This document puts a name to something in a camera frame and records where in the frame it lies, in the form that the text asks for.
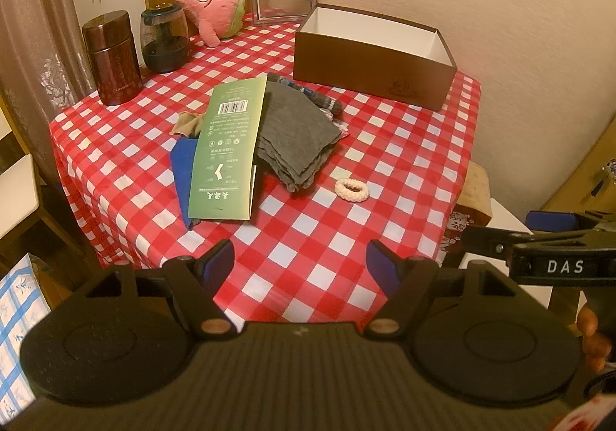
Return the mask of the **right hand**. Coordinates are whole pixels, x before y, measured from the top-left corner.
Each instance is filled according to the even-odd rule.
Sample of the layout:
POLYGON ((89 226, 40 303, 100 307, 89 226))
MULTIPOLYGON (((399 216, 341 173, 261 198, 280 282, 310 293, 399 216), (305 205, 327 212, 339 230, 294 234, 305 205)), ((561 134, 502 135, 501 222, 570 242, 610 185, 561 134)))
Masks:
POLYGON ((598 331, 598 318, 595 312, 585 304, 578 312, 576 326, 583 336, 585 362, 595 374, 604 370, 612 350, 612 343, 607 336, 598 331))

